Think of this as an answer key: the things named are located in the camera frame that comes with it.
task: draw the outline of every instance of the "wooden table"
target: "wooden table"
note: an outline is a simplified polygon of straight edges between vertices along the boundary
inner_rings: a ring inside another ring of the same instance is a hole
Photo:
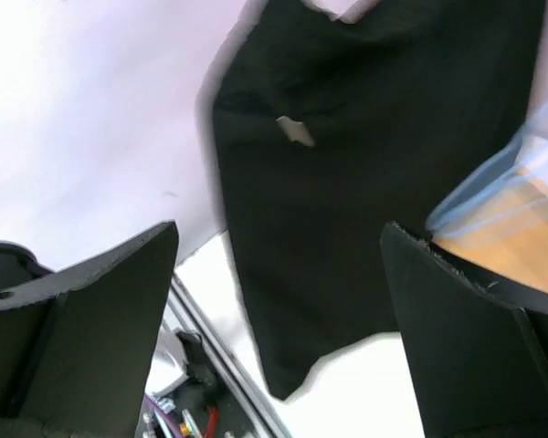
[[[463,224],[523,207],[546,195],[548,186],[539,180],[506,188],[465,218]],[[434,241],[456,256],[548,293],[548,202],[543,207],[527,206],[519,214],[483,225],[461,239],[437,235]]]

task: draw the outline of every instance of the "purple wire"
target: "purple wire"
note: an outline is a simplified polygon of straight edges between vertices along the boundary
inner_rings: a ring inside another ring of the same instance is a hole
[[[164,422],[166,423],[166,426],[170,429],[174,438],[184,438],[179,427],[176,424],[174,424],[173,419],[170,417],[170,415],[166,413],[165,411],[163,411],[163,408],[159,406],[159,404],[156,402],[155,399],[153,399],[148,394],[144,394],[144,401],[146,402],[146,404],[148,404],[148,406],[152,410],[154,410],[163,418]]]

